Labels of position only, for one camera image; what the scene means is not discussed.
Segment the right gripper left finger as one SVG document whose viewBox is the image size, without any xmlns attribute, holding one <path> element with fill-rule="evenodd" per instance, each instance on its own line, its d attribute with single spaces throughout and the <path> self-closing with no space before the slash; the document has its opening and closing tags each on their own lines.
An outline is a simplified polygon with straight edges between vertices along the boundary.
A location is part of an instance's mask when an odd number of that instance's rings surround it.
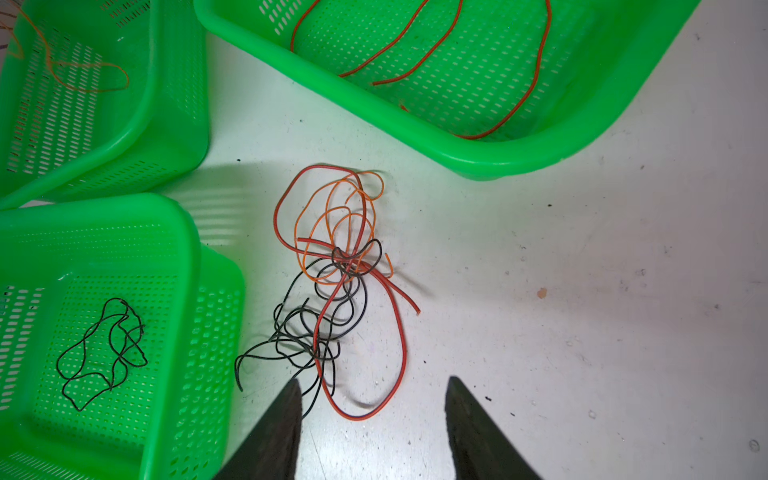
<svg viewBox="0 0 768 480">
<path fill-rule="evenodd" d="M 299 381 L 290 380 L 214 479 L 294 479 L 302 425 Z"/>
</svg>

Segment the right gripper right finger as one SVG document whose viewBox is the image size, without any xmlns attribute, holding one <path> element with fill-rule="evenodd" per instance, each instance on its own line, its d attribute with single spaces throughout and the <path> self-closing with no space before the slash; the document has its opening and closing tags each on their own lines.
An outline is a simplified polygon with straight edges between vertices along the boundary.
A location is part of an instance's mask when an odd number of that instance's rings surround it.
<svg viewBox="0 0 768 480">
<path fill-rule="evenodd" d="M 448 381 L 445 413 L 457 479 L 541 479 L 457 376 Z"/>
</svg>

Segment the green basket front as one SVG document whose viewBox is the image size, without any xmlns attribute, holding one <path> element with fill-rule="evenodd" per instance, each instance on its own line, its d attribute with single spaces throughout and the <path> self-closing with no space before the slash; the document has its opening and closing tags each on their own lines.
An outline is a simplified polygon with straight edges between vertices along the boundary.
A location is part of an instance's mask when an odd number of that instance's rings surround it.
<svg viewBox="0 0 768 480">
<path fill-rule="evenodd" d="M 3 212 L 2 477 L 214 477 L 243 306 L 164 196 Z"/>
</svg>

